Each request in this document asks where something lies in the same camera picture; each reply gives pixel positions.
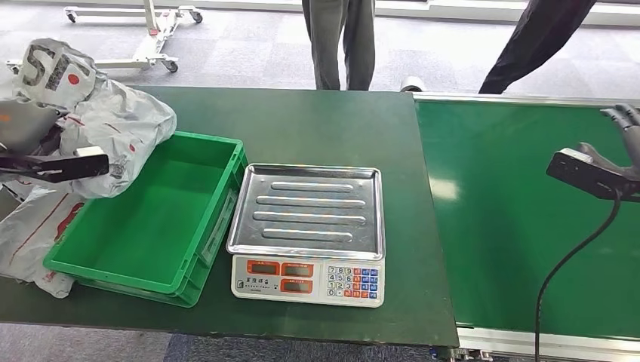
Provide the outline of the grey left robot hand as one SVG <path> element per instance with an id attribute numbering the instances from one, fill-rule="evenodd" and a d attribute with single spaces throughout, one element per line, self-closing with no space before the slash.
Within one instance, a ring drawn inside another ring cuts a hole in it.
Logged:
<path id="1" fill-rule="evenodd" d="M 60 112 L 24 97 L 1 98 L 1 153 L 47 155 L 57 148 Z"/>

